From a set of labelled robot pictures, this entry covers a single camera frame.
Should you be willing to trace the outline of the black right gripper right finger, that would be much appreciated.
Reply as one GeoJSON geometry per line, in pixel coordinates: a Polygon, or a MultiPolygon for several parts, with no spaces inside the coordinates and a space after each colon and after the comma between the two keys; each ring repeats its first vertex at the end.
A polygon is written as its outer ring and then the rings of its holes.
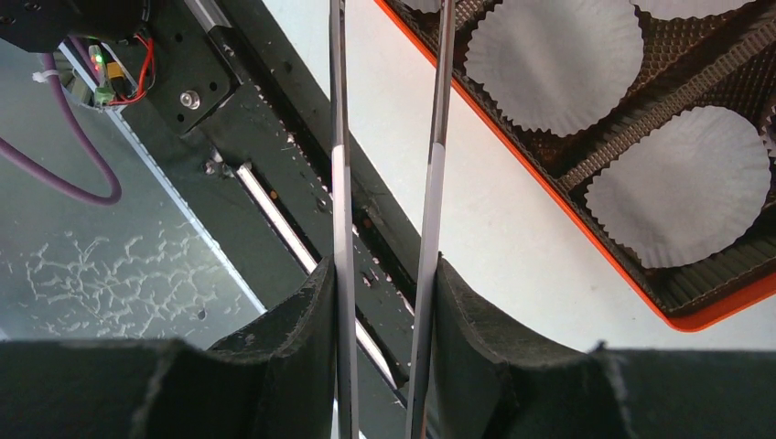
{"type": "Polygon", "coordinates": [[[446,260],[433,347],[444,438],[772,438],[771,351],[580,352],[511,318],[446,260]]]}

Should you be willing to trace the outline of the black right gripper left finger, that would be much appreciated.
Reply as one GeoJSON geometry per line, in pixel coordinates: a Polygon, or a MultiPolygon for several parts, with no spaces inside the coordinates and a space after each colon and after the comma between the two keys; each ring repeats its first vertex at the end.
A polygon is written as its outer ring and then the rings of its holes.
{"type": "Polygon", "coordinates": [[[207,349],[181,339],[7,341],[4,438],[328,438],[335,268],[207,349]]]}

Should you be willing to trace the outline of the metal tongs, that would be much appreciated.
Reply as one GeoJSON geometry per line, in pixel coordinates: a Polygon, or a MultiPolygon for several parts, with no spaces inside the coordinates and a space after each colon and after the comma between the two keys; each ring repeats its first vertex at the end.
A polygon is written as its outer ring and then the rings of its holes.
{"type": "MultiPolygon", "coordinates": [[[[418,238],[418,271],[414,310],[413,341],[408,383],[404,435],[426,437],[426,397],[430,382],[434,296],[439,259],[440,221],[446,163],[447,126],[452,89],[453,52],[456,35],[456,4],[440,2],[440,26],[434,87],[431,134],[427,158],[422,227],[412,228],[404,210],[391,191],[367,191],[361,196],[368,213],[377,221],[378,231],[400,256],[407,254],[412,238],[418,238]]],[[[357,325],[351,148],[346,68],[346,4],[329,4],[329,83],[331,103],[331,189],[333,213],[333,259],[337,285],[337,382],[339,435],[357,437],[359,392],[357,372],[357,325]]]]}

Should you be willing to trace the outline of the orange cookie box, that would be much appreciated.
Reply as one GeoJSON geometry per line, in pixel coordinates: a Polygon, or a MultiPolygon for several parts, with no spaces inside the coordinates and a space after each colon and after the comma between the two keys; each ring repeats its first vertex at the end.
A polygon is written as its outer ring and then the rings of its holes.
{"type": "MultiPolygon", "coordinates": [[[[503,116],[464,63],[472,31],[503,1],[457,1],[453,86],[540,182],[636,293],[669,326],[696,331],[775,294],[775,4],[752,1],[719,16],[661,20],[635,7],[643,60],[626,96],[598,123],[568,136],[524,130],[503,116]],[[673,117],[696,107],[736,112],[757,129],[771,186],[754,224],[721,252],[691,264],[646,269],[617,244],[587,207],[594,177],[673,117]]],[[[382,10],[430,61],[437,61],[440,10],[402,1],[382,10]]]]}

